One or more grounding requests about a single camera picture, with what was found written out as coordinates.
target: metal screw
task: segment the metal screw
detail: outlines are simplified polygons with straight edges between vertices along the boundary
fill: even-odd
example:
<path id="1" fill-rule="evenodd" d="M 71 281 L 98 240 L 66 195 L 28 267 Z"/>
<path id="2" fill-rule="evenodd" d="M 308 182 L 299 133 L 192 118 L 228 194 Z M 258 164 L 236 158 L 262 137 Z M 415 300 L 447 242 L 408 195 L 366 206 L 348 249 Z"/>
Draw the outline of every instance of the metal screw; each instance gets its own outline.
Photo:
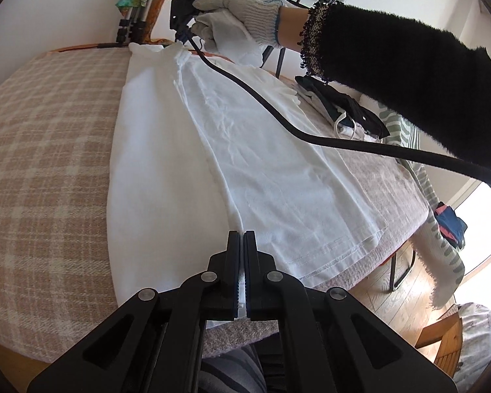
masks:
<path id="1" fill-rule="evenodd" d="M 204 272 L 202 273 L 200 278 L 202 278 L 204 282 L 213 282 L 216 281 L 216 278 L 218 278 L 218 276 L 216 276 L 216 273 L 214 272 Z"/>
<path id="2" fill-rule="evenodd" d="M 149 301 L 155 298 L 155 292 L 151 288 L 145 288 L 138 293 L 138 298 L 142 301 Z"/>
<path id="3" fill-rule="evenodd" d="M 269 272 L 267 274 L 267 278 L 271 282 L 280 282 L 284 278 L 284 275 L 280 272 L 277 272 L 276 270 L 273 270 L 272 272 Z"/>
<path id="4" fill-rule="evenodd" d="M 343 300 L 347 297 L 347 293 L 344 288 L 333 287 L 329 290 L 329 296 L 334 300 Z"/>

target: green and white striped cloth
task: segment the green and white striped cloth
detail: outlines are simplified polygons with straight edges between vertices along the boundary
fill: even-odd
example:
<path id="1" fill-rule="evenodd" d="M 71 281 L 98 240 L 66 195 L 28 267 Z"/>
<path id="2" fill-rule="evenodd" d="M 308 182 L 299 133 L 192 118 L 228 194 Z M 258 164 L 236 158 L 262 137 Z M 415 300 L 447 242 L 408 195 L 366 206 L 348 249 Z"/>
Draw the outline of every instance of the green and white striped cloth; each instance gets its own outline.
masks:
<path id="1" fill-rule="evenodd" d="M 360 104 L 375 112 L 388 128 L 390 136 L 386 137 L 383 143 L 420 149 L 418 127 L 367 96 L 361 97 Z M 439 200 L 427 177 L 424 165 L 406 160 L 399 160 L 398 162 L 410 172 L 429 203 L 428 218 L 413 234 L 411 242 L 427 271 L 435 280 L 431 300 L 435 308 L 440 308 L 447 303 L 460 285 L 465 273 L 464 263 L 458 250 L 453 248 L 440 233 L 438 222 L 433 213 Z"/>

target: blue cloth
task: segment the blue cloth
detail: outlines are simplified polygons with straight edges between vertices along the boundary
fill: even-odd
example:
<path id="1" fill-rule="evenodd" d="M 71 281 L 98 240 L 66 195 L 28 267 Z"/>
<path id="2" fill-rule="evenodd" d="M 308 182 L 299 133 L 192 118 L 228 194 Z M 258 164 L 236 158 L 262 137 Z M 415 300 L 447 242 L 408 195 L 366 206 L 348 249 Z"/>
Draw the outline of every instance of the blue cloth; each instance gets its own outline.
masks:
<path id="1" fill-rule="evenodd" d="M 464 233 L 467 230 L 467 224 L 465 224 L 464 220 L 457 217 L 454 210 L 449 205 L 440 214 L 435 213 L 435 219 L 440 226 L 443 226 L 453 234 L 457 240 L 458 248 L 462 249 L 464 247 Z"/>

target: wooden floor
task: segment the wooden floor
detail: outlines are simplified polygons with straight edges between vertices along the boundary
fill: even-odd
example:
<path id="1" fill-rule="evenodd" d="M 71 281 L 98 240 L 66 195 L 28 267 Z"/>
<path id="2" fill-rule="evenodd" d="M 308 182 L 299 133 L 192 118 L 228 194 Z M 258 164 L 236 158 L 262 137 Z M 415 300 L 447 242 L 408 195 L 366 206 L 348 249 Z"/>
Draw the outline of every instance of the wooden floor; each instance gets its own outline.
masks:
<path id="1" fill-rule="evenodd" d="M 405 271 L 411 261 L 412 248 L 404 244 L 397 253 L 396 278 Z M 423 264 L 415 262 L 404 283 L 389 293 L 390 262 L 375 269 L 350 292 L 362 304 L 394 329 L 409 344 L 414 345 L 423 327 L 434 322 L 446 308 L 431 311 L 429 296 L 432 279 Z M 438 345 L 426 347 L 420 352 L 434 359 Z M 29 382 L 47 366 L 44 362 L 14 353 L 0 346 L 0 369 L 19 392 L 25 392 Z"/>
<path id="2" fill-rule="evenodd" d="M 411 257 L 412 247 L 406 243 L 397 253 L 396 279 L 409 266 Z M 418 259 L 416 259 L 411 273 L 393 293 L 389 293 L 390 271 L 391 262 L 377 267 L 350 293 L 414 346 L 422 328 L 438 319 L 448 307 L 437 311 L 430 308 L 433 280 Z"/>

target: gloved hand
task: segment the gloved hand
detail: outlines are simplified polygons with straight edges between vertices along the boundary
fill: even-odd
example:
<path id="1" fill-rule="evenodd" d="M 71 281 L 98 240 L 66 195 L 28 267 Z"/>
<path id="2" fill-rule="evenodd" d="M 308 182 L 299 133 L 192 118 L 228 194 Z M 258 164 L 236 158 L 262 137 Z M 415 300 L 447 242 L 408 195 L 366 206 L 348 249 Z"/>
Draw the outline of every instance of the gloved hand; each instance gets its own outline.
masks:
<path id="1" fill-rule="evenodd" d="M 242 22 L 254 40 L 260 45 L 281 48 L 278 43 L 277 29 L 279 10 L 282 3 L 278 0 L 269 3 L 258 0 L 195 0 L 193 6 L 203 12 L 227 9 Z M 200 38 L 212 39 L 207 25 L 195 22 L 191 31 Z"/>

